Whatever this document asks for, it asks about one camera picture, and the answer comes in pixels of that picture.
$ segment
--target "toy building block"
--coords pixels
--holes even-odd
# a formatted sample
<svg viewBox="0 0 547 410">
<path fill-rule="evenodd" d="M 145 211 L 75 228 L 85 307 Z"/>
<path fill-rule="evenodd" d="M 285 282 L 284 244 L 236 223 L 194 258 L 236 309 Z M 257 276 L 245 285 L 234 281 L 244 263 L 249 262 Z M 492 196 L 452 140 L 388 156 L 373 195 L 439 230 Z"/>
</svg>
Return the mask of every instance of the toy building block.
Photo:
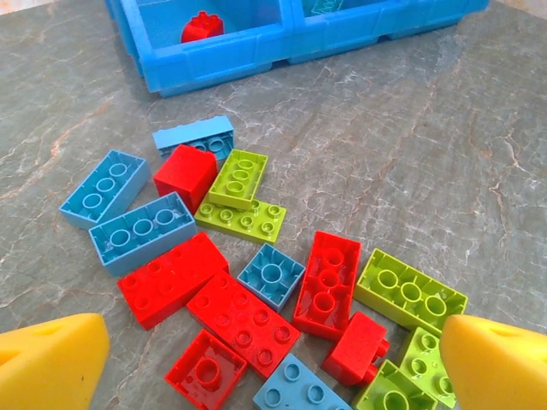
<svg viewBox="0 0 547 410">
<path fill-rule="evenodd" d="M 302 278 L 304 266 L 264 243 L 238 281 L 277 313 Z"/>
<path fill-rule="evenodd" d="M 547 409 L 546 335 L 454 315 L 440 351 L 462 410 Z"/>
<path fill-rule="evenodd" d="M 386 333 L 374 320 L 356 312 L 321 368 L 344 386 L 371 383 L 378 373 L 373 362 L 390 347 Z"/>
<path fill-rule="evenodd" d="M 271 203 L 253 200 L 249 211 L 222 207 L 205 197 L 194 215 L 196 223 L 255 243 L 277 241 L 287 210 Z"/>
<path fill-rule="evenodd" d="M 196 408 L 217 410 L 243 377 L 247 362 L 200 331 L 165 379 Z"/>
<path fill-rule="evenodd" d="M 225 115 L 154 132 L 154 142 L 165 161 L 181 144 L 215 154 L 225 160 L 233 149 L 233 125 Z"/>
<path fill-rule="evenodd" d="M 312 15 L 323 15 L 339 11 L 344 4 L 344 0 L 316 0 L 314 7 L 311 9 Z"/>
<path fill-rule="evenodd" d="M 418 327 L 407 335 L 397 359 L 401 373 L 445 406 L 453 408 L 456 396 L 438 350 L 438 338 Z"/>
<path fill-rule="evenodd" d="M 260 410 L 350 410 L 351 407 L 293 354 L 288 354 L 253 397 Z"/>
<path fill-rule="evenodd" d="M 144 158 L 111 150 L 59 211 L 72 225 L 90 229 L 123 214 L 149 178 Z"/>
<path fill-rule="evenodd" d="M 146 331 L 162 322 L 228 262 L 205 232 L 198 233 L 118 281 L 129 308 Z"/>
<path fill-rule="evenodd" d="M 300 336 L 281 316 L 218 272 L 188 302 L 194 318 L 231 346 L 264 378 L 269 377 Z"/>
<path fill-rule="evenodd" d="M 361 244 L 318 231 L 292 324 L 300 331 L 338 340 L 350 321 Z"/>
<path fill-rule="evenodd" d="M 216 177 L 216 159 L 210 152 L 179 145 L 154 175 L 159 196 L 177 192 L 192 214 Z"/>
<path fill-rule="evenodd" d="M 268 157 L 232 149 L 209 190 L 209 200 L 225 207 L 251 210 Z"/>
<path fill-rule="evenodd" d="M 389 360 L 351 403 L 355 410 L 433 410 L 437 404 Z"/>
<path fill-rule="evenodd" d="M 32 325 L 0 335 L 0 408 L 87 410 L 109 355 L 97 313 Z"/>
<path fill-rule="evenodd" d="M 208 15 L 200 11 L 190 22 L 186 24 L 185 29 L 180 36 L 181 43 L 202 40 L 204 38 L 220 36 L 224 34 L 224 22 L 218 15 Z"/>
<path fill-rule="evenodd" d="M 355 298 L 402 327 L 420 326 L 437 337 L 446 319 L 468 304 L 466 296 L 379 249 L 357 281 Z"/>
<path fill-rule="evenodd" d="M 89 230 L 105 269 L 120 277 L 197 233 L 188 208 L 173 192 Z"/>
</svg>

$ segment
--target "light blue duplo brick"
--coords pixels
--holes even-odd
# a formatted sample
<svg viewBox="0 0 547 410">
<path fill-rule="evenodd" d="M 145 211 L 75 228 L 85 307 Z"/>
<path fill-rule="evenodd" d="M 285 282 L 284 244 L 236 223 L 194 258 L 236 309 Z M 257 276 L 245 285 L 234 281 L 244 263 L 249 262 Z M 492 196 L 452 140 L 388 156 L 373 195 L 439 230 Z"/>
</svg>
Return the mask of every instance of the light blue duplo brick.
<svg viewBox="0 0 547 410">
<path fill-rule="evenodd" d="M 72 225 L 91 229 L 124 213 L 148 179 L 144 158 L 112 149 L 59 211 Z"/>
<path fill-rule="evenodd" d="M 89 230 L 99 259 L 123 276 L 197 233 L 196 221 L 172 192 Z"/>
<path fill-rule="evenodd" d="M 253 402 L 260 410 L 351 410 L 293 354 L 285 357 Z"/>
<path fill-rule="evenodd" d="M 154 142 L 165 161 L 181 145 L 191 145 L 225 160 L 233 149 L 233 125 L 225 115 L 154 132 Z"/>
<path fill-rule="evenodd" d="M 304 266 L 265 243 L 238 281 L 277 313 L 289 300 L 303 276 Z"/>
</svg>

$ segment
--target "marble countertop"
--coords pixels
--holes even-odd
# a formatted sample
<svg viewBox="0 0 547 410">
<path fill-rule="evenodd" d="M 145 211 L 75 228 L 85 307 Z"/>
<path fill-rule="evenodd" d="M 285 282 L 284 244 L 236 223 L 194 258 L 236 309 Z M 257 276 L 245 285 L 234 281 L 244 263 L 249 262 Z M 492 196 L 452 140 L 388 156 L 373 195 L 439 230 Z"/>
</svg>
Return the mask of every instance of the marble countertop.
<svg viewBox="0 0 547 410">
<path fill-rule="evenodd" d="M 183 309 L 143 331 L 57 209 L 110 149 L 155 171 L 152 132 L 211 115 L 270 156 L 258 197 L 288 209 L 280 250 L 305 262 L 315 231 L 350 237 L 361 267 L 381 248 L 468 295 L 468 313 L 547 331 L 547 21 L 493 3 L 456 27 L 170 99 L 147 92 L 101 0 L 0 21 L 0 331 L 103 314 L 92 408 L 191 408 L 163 376 L 201 328 Z M 133 206 L 155 197 L 149 182 Z M 232 274 L 258 250 L 211 236 Z M 388 328 L 395 357 L 407 331 L 353 310 Z M 319 368 L 330 346 L 303 335 L 293 351 L 349 400 Z M 248 373 L 225 408 L 251 408 L 261 384 Z"/>
</svg>

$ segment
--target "green 2x4 brick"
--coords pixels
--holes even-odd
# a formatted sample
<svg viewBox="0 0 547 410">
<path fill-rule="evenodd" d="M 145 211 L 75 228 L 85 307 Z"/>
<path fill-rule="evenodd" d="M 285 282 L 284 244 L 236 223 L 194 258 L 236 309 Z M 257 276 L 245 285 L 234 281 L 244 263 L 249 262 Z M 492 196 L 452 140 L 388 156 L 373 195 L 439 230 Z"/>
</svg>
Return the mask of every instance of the green 2x4 brick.
<svg viewBox="0 0 547 410">
<path fill-rule="evenodd" d="M 266 155 L 233 149 L 209 189 L 209 200 L 217 205 L 250 210 L 267 162 Z"/>
<path fill-rule="evenodd" d="M 354 297 L 397 324 L 420 326 L 440 337 L 444 322 L 465 311 L 468 298 L 375 249 L 359 278 Z"/>
<path fill-rule="evenodd" d="M 418 327 L 405 339 L 397 362 L 401 372 L 418 387 L 453 408 L 456 396 L 444 369 L 438 343 L 437 337 Z"/>
<path fill-rule="evenodd" d="M 256 243 L 275 243 L 287 210 L 271 203 L 253 200 L 251 209 L 243 211 L 202 202 L 194 215 L 199 226 L 211 228 Z"/>
<path fill-rule="evenodd" d="M 356 410 L 433 410 L 437 404 L 389 360 L 351 403 Z"/>
</svg>

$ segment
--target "red 2x2 brick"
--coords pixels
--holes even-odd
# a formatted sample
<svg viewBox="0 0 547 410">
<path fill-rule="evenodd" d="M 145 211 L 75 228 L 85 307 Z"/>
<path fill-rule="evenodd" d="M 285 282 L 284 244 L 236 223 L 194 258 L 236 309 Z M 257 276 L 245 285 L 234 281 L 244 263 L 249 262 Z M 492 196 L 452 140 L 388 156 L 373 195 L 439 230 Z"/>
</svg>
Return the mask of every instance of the red 2x2 brick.
<svg viewBox="0 0 547 410">
<path fill-rule="evenodd" d="M 285 319 L 223 272 L 188 302 L 188 309 L 265 378 L 300 336 Z"/>
<path fill-rule="evenodd" d="M 149 330 L 181 309 L 228 262 L 205 232 L 118 281 L 137 321 Z"/>
<path fill-rule="evenodd" d="M 208 331 L 200 331 L 165 379 L 197 408 L 216 410 L 244 375 L 247 362 Z"/>
<path fill-rule="evenodd" d="M 321 368 L 344 386 L 371 383 L 378 372 L 373 362 L 390 347 L 385 334 L 384 327 L 356 312 Z"/>
<path fill-rule="evenodd" d="M 361 244 L 318 231 L 309 254 L 292 324 L 338 340 L 350 320 Z"/>
<path fill-rule="evenodd" d="M 200 11 L 186 24 L 180 36 L 180 42 L 188 43 L 221 34 L 224 34 L 224 21 L 218 15 L 208 15 L 206 12 Z"/>
<path fill-rule="evenodd" d="M 215 154 L 181 144 L 154 175 L 154 184 L 159 196 L 177 192 L 195 214 L 216 174 Z"/>
</svg>

